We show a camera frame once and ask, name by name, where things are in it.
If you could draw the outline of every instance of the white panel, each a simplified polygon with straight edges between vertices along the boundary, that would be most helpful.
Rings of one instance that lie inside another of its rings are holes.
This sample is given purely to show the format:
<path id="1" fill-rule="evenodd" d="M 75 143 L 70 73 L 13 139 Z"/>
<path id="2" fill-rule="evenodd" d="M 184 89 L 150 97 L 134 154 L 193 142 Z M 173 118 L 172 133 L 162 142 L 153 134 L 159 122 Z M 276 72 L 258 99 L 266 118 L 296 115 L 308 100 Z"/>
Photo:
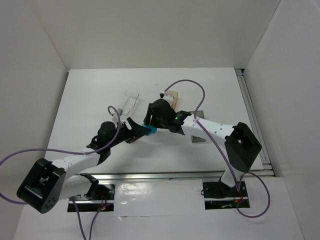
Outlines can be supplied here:
<path id="1" fill-rule="evenodd" d="M 47 146 L 67 71 L 28 1 L 0 1 L 0 34 L 2 159 L 17 150 Z M 43 155 L 27 153 L 4 163 L 0 191 L 17 199 L 18 186 Z M 0 209 L 1 239 L 13 239 L 22 207 L 0 199 Z"/>
<path id="2" fill-rule="evenodd" d="M 116 106 L 126 90 L 140 93 L 132 119 L 142 124 L 149 103 L 159 98 L 171 83 L 192 79 L 203 85 L 206 97 L 200 110 L 207 120 L 250 126 L 246 106 L 233 68 L 136 68 L 72 69 L 69 73 L 59 111 L 49 141 L 50 148 L 81 150 L 97 134 L 101 123 L 110 121 L 109 105 Z M 202 98 L 200 88 L 181 82 L 176 111 L 194 111 Z M 61 153 L 47 152 L 48 160 Z M 161 173 L 224 171 L 226 163 L 211 141 L 195 144 L 190 136 L 159 129 L 133 144 L 121 143 L 111 156 L 87 173 Z M 260 157 L 252 169 L 263 169 Z"/>
<path id="3" fill-rule="evenodd" d="M 205 210 L 202 189 L 201 179 L 117 182 L 114 213 L 124 217 L 199 214 Z"/>
<path id="4" fill-rule="evenodd" d="M 320 8 L 314 0 L 281 1 L 244 73 L 305 239 L 318 239 Z"/>
<path id="5" fill-rule="evenodd" d="M 112 212 L 101 212 L 93 226 L 92 239 L 303 240 L 283 179 L 269 177 L 263 180 L 271 194 L 270 209 L 263 217 L 248 219 L 235 209 L 204 210 L 204 208 L 198 213 L 174 216 L 118 217 Z M 242 211 L 252 215 L 258 214 L 266 207 L 266 192 L 256 178 L 247 178 L 246 186 L 251 208 L 242 208 Z M 190 191 L 191 198 L 199 194 Z M 154 208 L 158 208 L 161 204 L 162 199 L 159 198 Z M 14 239 L 82 239 L 77 215 L 66 212 L 67 205 L 68 201 L 61 201 L 46 214 L 40 214 L 30 206 L 25 206 Z M 94 212 L 81 213 L 87 236 L 94 215 Z"/>
<path id="6" fill-rule="evenodd" d="M 280 0 L 32 0 L 71 69 L 244 68 Z"/>

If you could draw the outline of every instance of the transparent container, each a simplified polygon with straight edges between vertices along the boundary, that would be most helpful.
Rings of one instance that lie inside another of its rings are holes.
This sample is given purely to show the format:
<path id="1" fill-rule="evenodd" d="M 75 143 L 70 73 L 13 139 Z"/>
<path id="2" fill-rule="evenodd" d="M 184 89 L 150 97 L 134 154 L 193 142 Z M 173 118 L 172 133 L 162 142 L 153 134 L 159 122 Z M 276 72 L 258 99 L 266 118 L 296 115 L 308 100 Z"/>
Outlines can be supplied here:
<path id="1" fill-rule="evenodd" d="M 131 117 L 139 103 L 139 93 L 133 91 L 125 91 L 122 101 L 116 106 L 117 109 L 121 109 L 121 120 L 126 120 Z"/>

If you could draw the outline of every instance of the white wall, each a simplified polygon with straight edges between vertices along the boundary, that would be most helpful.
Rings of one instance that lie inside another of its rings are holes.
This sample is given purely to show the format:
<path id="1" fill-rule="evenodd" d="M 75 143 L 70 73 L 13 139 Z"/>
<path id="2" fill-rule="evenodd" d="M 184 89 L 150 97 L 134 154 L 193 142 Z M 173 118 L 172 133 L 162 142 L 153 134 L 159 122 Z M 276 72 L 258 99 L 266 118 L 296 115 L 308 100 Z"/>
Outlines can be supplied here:
<path id="1" fill-rule="evenodd" d="M 32 0 L 67 68 L 244 68 L 280 0 Z"/>
<path id="2" fill-rule="evenodd" d="M 320 0 L 282 0 L 244 76 L 306 240 L 319 238 Z"/>
<path id="3" fill-rule="evenodd" d="M 0 2 L 0 159 L 46 147 L 67 70 L 25 0 Z M 15 197 L 19 183 L 42 153 L 13 157 L 0 168 L 0 191 Z M 13 239 L 22 206 L 0 199 L 1 239 Z"/>

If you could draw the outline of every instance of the orange wire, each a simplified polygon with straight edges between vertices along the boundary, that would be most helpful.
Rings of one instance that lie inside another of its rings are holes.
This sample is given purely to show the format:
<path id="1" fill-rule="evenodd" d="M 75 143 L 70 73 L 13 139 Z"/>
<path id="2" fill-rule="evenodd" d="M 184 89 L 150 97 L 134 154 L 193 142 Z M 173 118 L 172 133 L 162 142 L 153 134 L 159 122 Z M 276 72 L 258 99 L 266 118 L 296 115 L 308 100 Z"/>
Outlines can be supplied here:
<path id="1" fill-rule="evenodd" d="M 103 194 L 102 194 L 102 192 L 100 192 L 100 195 L 101 195 L 101 207 L 102 207 L 102 203 L 104 202 L 104 196 L 103 196 Z"/>
<path id="2" fill-rule="evenodd" d="M 240 202 L 242 199 L 244 199 L 244 196 L 242 195 L 242 193 L 239 192 L 239 191 L 238 191 L 238 193 L 241 195 L 241 198 L 237 199 L 237 200 L 234 200 L 234 202 L 233 202 L 234 204 L 237 203 L 237 202 Z"/>

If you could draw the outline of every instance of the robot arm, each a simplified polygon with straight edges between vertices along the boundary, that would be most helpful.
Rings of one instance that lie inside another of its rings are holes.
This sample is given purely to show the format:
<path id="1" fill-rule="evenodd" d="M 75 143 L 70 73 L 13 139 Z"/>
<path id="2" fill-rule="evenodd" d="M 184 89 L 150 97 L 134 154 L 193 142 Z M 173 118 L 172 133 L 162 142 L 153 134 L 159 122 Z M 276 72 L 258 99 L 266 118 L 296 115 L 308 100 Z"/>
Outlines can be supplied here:
<path id="1" fill-rule="evenodd" d="M 226 149 L 228 160 L 239 181 L 241 176 L 248 172 L 257 158 L 262 146 L 254 136 L 250 128 L 242 122 L 237 126 L 225 125 L 198 118 L 187 111 L 175 112 L 164 99 L 158 99 L 150 103 L 144 125 L 154 128 L 168 129 L 172 133 L 196 136 L 210 140 L 206 132 L 196 123 L 199 121 L 216 140 Z M 235 186 L 233 176 L 227 168 L 220 181 L 230 188 Z"/>
<path id="2" fill-rule="evenodd" d="M 59 200 L 75 195 L 87 198 L 95 196 L 99 181 L 87 173 L 76 174 L 103 163 L 110 156 L 111 148 L 117 144 L 131 144 L 151 131 L 130 117 L 127 122 L 131 129 L 125 123 L 120 123 L 117 137 L 107 148 L 99 150 L 116 134 L 116 126 L 110 121 L 101 124 L 97 135 L 82 150 L 83 155 L 71 155 L 53 161 L 41 158 L 36 161 L 20 185 L 17 196 L 42 214 L 50 211 Z"/>

